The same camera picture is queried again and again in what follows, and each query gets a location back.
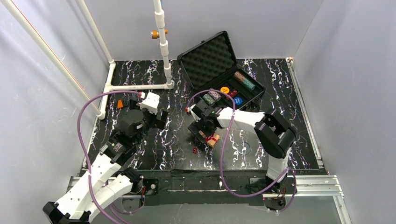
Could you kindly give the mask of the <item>red playing card box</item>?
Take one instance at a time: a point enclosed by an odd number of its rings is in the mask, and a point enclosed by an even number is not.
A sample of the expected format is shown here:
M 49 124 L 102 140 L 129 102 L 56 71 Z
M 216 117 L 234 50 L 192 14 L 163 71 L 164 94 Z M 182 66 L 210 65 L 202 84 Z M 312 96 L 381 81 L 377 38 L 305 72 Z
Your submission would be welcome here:
M 220 135 L 217 133 L 213 133 L 211 135 L 205 135 L 202 131 L 199 131 L 198 133 L 203 138 L 202 142 L 209 147 L 214 147 L 220 139 Z

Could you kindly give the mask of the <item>green blue poker chip stack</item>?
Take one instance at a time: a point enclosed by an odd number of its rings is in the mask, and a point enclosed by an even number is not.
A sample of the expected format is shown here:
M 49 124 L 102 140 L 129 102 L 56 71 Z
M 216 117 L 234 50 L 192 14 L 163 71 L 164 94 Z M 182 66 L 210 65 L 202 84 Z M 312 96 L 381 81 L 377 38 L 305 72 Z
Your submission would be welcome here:
M 215 100 L 209 95 L 205 94 L 202 96 L 202 99 L 208 104 L 208 105 L 213 105 L 215 104 Z

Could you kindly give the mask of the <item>black foam-lined poker case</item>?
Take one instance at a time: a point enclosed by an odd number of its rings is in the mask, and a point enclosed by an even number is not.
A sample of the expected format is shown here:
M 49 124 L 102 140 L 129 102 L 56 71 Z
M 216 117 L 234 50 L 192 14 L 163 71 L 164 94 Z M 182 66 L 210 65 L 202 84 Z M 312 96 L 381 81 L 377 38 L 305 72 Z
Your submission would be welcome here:
M 241 105 L 231 102 L 225 95 L 221 95 L 218 104 L 226 107 L 235 107 L 237 110 L 247 112 L 260 112 L 260 99 L 265 93 L 265 87 L 246 73 L 239 65 L 226 31 L 220 31 L 212 37 L 177 56 L 177 62 L 185 75 L 194 94 L 195 101 L 202 99 L 203 91 L 207 89 L 220 90 L 226 86 L 237 90 L 234 97 L 243 99 Z M 234 73 L 239 71 L 255 84 L 253 91 L 247 89 L 234 78 Z

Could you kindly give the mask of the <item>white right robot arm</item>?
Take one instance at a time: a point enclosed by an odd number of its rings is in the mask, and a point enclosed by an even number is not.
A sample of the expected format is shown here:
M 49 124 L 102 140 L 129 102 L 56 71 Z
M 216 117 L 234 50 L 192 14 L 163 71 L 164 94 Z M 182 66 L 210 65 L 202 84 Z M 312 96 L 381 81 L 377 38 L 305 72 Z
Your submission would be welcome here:
M 214 147 L 220 139 L 216 132 L 218 129 L 231 127 L 255 134 L 269 156 L 266 178 L 278 184 L 284 180 L 297 132 L 278 111 L 247 112 L 226 106 L 210 106 L 200 100 L 186 108 L 186 112 L 194 119 L 189 131 L 209 147 Z

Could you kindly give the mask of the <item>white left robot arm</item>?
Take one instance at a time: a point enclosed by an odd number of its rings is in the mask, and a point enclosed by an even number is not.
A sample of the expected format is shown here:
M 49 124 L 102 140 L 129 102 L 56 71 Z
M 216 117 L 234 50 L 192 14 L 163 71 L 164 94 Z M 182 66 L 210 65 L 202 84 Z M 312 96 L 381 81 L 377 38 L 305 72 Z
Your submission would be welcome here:
M 89 170 L 56 202 L 47 202 L 43 212 L 52 224 L 89 224 L 102 209 L 131 191 L 143 189 L 143 176 L 133 168 L 122 170 L 137 152 L 150 129 L 164 129 L 168 113 L 159 110 L 160 97 L 148 93 L 130 110 L 102 146 Z

